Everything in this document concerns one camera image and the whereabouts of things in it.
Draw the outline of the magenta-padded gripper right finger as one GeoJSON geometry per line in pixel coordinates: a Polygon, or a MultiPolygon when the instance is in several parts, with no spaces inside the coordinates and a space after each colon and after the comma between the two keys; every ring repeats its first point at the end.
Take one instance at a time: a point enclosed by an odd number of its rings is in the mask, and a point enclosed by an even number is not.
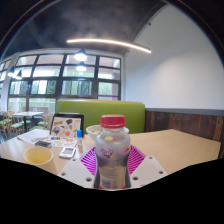
{"type": "Polygon", "coordinates": [[[132,188],[143,187],[167,176],[166,171],[154,156],[146,156],[135,146],[131,146],[128,174],[132,188]]]}

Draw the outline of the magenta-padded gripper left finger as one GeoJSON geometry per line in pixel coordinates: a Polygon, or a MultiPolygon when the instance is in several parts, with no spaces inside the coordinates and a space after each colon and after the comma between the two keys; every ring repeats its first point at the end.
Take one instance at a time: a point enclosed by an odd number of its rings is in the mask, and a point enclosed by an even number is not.
{"type": "Polygon", "coordinates": [[[95,148],[92,147],[80,158],[70,159],[59,173],[59,177],[84,188],[93,188],[96,171],[95,148]]]}

